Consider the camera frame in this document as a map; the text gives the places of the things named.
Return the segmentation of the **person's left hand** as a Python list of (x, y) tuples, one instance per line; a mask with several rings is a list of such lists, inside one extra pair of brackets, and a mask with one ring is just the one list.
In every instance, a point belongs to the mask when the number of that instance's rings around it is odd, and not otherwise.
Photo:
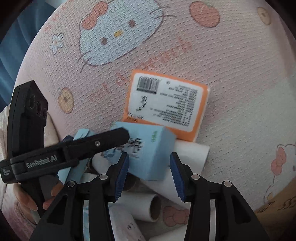
[[(44, 210), (48, 209), (50, 204), (53, 202), (54, 198), (62, 190), (63, 187), (64, 187), (64, 185), (62, 184), (62, 182), (58, 181), (58, 183), (53, 187), (53, 189), (51, 191), (51, 197), (52, 198), (43, 203), (43, 209)], [(22, 206), (28, 208), (29, 210), (33, 210), (33, 211), (38, 210), (37, 204), (34, 202), (32, 197), (30, 197), (29, 194), (27, 194), (22, 189), (20, 183), (16, 183), (16, 184), (13, 185), (13, 191), (14, 191), (14, 194), (15, 194), (18, 202), (20, 202), (20, 204), (22, 204)]]

